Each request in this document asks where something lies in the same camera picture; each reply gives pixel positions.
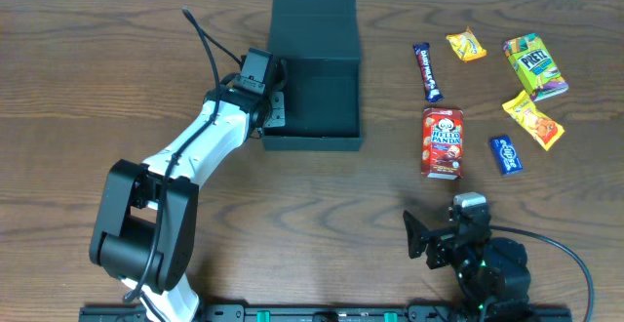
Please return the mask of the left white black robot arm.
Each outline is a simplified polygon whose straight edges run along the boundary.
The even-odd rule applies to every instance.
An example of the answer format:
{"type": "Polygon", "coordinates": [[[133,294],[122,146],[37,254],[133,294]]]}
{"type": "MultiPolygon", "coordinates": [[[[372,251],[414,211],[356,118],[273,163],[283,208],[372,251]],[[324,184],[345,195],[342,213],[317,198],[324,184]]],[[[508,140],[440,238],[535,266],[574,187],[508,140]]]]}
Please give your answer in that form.
{"type": "Polygon", "coordinates": [[[121,159],[108,172],[89,256],[128,287],[123,300],[139,301],[144,320],[195,319],[200,298],[186,269],[200,189],[275,115],[288,79],[286,60],[249,49],[241,71],[217,80],[198,117],[174,141],[139,164],[121,159]]]}

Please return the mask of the green Pretz box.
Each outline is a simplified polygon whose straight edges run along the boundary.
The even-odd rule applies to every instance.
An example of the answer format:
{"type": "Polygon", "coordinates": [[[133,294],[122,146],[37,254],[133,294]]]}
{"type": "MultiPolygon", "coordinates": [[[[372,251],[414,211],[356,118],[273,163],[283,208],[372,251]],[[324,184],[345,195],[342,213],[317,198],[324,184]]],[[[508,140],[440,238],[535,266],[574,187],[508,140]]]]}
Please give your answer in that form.
{"type": "Polygon", "coordinates": [[[536,33],[507,40],[503,52],[532,101],[542,101],[568,90],[566,80],[536,33]]]}

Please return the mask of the Dairy Milk chocolate bar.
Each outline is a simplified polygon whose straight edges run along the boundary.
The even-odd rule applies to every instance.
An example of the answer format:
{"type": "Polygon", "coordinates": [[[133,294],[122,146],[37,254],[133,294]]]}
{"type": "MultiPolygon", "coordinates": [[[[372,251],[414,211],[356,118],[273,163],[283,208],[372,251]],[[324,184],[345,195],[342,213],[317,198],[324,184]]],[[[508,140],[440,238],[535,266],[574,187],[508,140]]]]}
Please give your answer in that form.
{"type": "Polygon", "coordinates": [[[413,50],[420,68],[421,77],[423,79],[425,98],[429,102],[442,100],[444,96],[441,93],[439,85],[434,77],[431,65],[430,45],[428,43],[414,44],[413,50]]]}

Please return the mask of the red Hello Panda box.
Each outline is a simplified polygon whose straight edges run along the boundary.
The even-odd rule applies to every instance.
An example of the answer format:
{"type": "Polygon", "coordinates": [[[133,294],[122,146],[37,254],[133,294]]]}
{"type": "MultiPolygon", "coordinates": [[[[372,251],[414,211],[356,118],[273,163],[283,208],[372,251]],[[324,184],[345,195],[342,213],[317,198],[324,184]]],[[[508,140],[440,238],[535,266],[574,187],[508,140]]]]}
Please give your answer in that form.
{"type": "Polygon", "coordinates": [[[426,178],[462,177],[463,111],[428,107],[422,115],[421,174],[426,178]]]}

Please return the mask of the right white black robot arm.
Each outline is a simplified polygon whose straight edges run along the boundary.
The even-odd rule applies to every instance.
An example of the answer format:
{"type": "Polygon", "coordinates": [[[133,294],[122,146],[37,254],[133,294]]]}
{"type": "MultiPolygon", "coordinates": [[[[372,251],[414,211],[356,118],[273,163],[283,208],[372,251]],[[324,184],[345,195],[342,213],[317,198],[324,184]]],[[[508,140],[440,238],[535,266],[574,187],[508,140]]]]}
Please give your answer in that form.
{"type": "Polygon", "coordinates": [[[451,321],[523,321],[528,306],[530,273],[525,247],[508,238],[494,238],[489,206],[449,208],[452,225],[429,229],[403,212],[409,257],[426,257],[431,269],[450,266],[464,300],[451,321]]]}

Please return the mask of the black gift box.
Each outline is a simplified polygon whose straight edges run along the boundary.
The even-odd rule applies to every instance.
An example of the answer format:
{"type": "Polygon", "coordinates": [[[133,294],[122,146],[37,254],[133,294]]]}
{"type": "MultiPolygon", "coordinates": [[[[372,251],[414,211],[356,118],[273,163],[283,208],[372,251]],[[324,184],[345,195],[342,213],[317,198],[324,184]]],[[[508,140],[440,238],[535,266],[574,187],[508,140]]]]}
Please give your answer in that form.
{"type": "Polygon", "coordinates": [[[356,0],[273,0],[267,49],[288,66],[285,125],[267,128],[271,151],[357,151],[362,51],[356,0]]]}

